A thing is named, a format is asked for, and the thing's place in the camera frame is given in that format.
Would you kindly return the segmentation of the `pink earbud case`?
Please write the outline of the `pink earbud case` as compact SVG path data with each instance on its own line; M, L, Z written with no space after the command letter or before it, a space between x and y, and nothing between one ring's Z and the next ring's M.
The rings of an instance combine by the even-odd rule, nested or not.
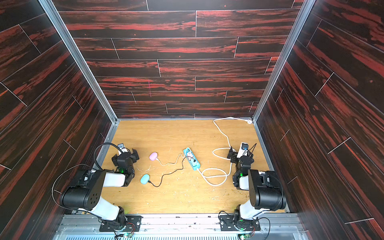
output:
M149 159L150 159L151 161L156 161L156 160L158 160L158 153L153 152L153 153L150 155Z

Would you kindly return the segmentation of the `blue earbud case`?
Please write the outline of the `blue earbud case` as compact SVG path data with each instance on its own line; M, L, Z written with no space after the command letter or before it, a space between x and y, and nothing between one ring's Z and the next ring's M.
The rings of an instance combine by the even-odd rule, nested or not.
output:
M140 183L143 185L146 185L150 181L150 176L148 174L145 174L141 177Z

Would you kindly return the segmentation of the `teal USB charger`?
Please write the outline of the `teal USB charger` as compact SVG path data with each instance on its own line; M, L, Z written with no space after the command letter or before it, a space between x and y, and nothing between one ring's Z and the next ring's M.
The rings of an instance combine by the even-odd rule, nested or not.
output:
M193 168L194 168L194 167L197 167L197 166L199 165L198 161L195 160L195 159L191 159L191 160L190 160L190 164L191 164L191 166L192 166Z

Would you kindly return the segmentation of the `pink USB charger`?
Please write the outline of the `pink USB charger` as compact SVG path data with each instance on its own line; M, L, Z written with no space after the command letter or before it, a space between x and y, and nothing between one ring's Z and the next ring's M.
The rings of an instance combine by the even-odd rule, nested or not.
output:
M192 152L187 152L187 156L190 157L190 158L192 158L192 159L195 158L195 157L194 157L194 154L193 154Z

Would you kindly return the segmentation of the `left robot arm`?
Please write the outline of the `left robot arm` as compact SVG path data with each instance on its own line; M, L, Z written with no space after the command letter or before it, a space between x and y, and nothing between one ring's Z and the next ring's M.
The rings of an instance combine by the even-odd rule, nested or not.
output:
M124 209L101 197L103 188L127 187L135 176L134 163L139 160L137 150L123 149L112 161L111 170L79 171L73 183L64 191L60 204L70 210L87 211L99 217L103 224L121 230L127 225Z

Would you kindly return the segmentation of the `teal power strip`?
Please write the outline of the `teal power strip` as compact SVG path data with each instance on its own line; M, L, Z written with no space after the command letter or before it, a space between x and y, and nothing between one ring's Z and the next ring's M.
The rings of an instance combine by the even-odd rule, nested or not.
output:
M188 162L190 163L190 160L191 160L192 158L190 158L190 157L187 156L187 152L192 152L192 150L191 150L190 148L186 148L186 149L183 150L184 157L185 157L185 158L188 160ZM193 168L194 171L197 171L197 170L201 167L201 164L200 164L199 161L198 161L198 163L199 163L199 165L198 165L197 167L194 167L194 168L193 168L193 167L191 166L191 167Z

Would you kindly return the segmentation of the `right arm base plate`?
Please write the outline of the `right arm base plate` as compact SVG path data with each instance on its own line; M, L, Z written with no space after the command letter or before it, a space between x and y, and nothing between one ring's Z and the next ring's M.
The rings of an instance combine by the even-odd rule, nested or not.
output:
M219 215L221 231L260 231L260 223L257 220L244 220L234 215Z

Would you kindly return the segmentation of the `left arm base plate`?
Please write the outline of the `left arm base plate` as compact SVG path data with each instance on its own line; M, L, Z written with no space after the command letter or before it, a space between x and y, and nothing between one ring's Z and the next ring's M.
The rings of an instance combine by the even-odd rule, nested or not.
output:
M125 215L118 217L116 220L107 221L102 220L99 228L100 232L105 233L133 233L138 232L142 223L142 216L140 215Z

